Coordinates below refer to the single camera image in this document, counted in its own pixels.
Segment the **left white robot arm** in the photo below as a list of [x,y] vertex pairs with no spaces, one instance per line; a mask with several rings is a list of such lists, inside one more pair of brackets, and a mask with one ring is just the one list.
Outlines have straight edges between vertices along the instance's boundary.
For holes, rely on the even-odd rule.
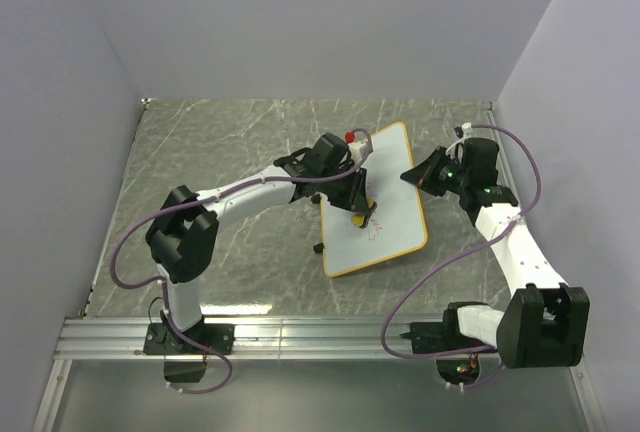
[[166,340],[180,354],[208,344],[200,306],[200,277],[209,268],[219,234],[236,223],[306,198],[324,197],[367,226],[377,204],[366,194],[364,163],[373,151],[369,135],[321,135],[310,147],[279,157],[262,171],[232,184],[194,192],[174,189],[145,240],[163,282]]

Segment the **yellow-framed whiteboard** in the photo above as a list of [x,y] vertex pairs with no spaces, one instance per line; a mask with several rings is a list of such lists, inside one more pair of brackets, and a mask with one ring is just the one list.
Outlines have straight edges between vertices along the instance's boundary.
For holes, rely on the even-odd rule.
[[428,231],[418,189],[400,175],[414,167],[407,127],[395,122],[372,135],[364,164],[366,194],[376,203],[365,228],[352,213],[320,201],[323,270],[330,278],[353,273],[422,249]]

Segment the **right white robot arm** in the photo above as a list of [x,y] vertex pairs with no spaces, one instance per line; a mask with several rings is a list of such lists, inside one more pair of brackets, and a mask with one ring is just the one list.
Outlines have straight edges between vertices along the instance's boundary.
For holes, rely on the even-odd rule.
[[454,302],[439,324],[445,351],[489,346],[510,368],[579,364],[590,300],[550,265],[523,220],[518,201],[498,182],[499,145],[464,139],[449,154],[436,148],[401,179],[433,196],[456,195],[471,224],[490,245],[511,299],[505,311],[480,302]]

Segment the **yellow bone-shaped eraser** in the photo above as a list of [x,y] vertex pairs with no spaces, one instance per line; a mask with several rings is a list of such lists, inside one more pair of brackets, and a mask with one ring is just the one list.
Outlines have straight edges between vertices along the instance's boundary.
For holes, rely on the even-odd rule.
[[358,214],[354,214],[351,217],[351,223],[360,229],[366,229],[368,226],[368,223],[373,215],[373,213],[375,212],[375,210],[377,209],[377,203],[374,199],[372,198],[368,198],[367,199],[367,212],[366,213],[358,213]]

